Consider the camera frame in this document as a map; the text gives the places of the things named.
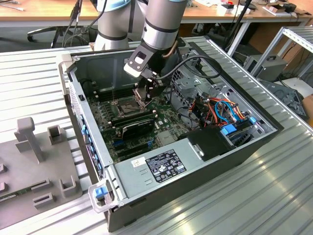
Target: motherboard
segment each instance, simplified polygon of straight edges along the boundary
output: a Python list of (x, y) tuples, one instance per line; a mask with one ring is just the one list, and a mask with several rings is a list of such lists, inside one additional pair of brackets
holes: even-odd
[(173, 143), (190, 130), (166, 96), (144, 107), (134, 95), (108, 101), (89, 97), (88, 102), (114, 163)]

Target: black device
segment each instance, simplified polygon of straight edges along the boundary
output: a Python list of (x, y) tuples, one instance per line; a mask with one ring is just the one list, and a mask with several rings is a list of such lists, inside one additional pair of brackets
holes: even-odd
[(285, 12), (291, 13), (291, 12), (294, 12), (294, 10), (296, 9), (297, 5), (295, 5), (293, 3), (285, 3), (283, 5), (283, 7), (285, 8)]

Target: power supply unit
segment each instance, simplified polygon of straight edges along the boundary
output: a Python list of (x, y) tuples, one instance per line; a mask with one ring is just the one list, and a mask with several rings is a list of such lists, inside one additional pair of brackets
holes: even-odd
[[(251, 72), (262, 55), (248, 56), (244, 62), (244, 69)], [(280, 58), (278, 55), (269, 56), (262, 66), (258, 69), (255, 77), (263, 80), (274, 82), (278, 75), (284, 70), (287, 62)]]

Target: power supply label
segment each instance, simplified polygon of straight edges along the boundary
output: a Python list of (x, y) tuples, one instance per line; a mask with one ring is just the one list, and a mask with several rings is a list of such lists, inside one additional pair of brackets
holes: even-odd
[(146, 159), (146, 163), (158, 183), (186, 171), (185, 166), (173, 149)]

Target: white paper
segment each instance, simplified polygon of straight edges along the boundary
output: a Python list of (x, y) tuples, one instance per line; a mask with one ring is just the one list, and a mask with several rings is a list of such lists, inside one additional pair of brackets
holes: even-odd
[(133, 167), (135, 168), (137, 166), (146, 164), (146, 159), (145, 159), (145, 157), (141, 157), (141, 158), (138, 158), (136, 160), (132, 160), (131, 163), (132, 163)]

